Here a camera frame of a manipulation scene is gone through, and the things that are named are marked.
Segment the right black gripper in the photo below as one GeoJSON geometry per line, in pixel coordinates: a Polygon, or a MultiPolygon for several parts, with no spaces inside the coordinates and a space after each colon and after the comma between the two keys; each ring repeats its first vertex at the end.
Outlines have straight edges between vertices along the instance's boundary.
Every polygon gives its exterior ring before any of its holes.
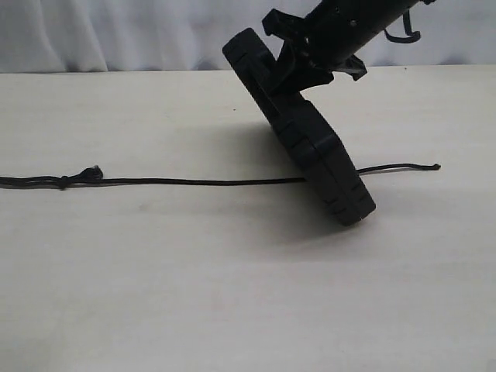
{"type": "Polygon", "coordinates": [[[314,9],[301,18],[272,9],[263,18],[264,32],[283,40],[275,57],[257,39],[258,95],[296,95],[300,91],[330,84],[334,73],[357,81],[367,73],[356,52],[367,42],[367,31],[339,9],[314,9]]]}

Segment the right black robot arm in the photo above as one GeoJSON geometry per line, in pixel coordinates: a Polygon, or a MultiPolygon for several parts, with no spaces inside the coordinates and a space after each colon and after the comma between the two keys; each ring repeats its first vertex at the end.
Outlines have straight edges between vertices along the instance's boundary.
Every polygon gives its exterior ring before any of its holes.
{"type": "Polygon", "coordinates": [[[321,1],[301,18],[272,9],[263,19],[268,36],[284,41],[264,87],[269,95],[290,94],[332,82],[335,72],[362,78],[367,69],[356,52],[379,33],[392,43],[420,40],[412,29],[416,1],[321,1]]]}

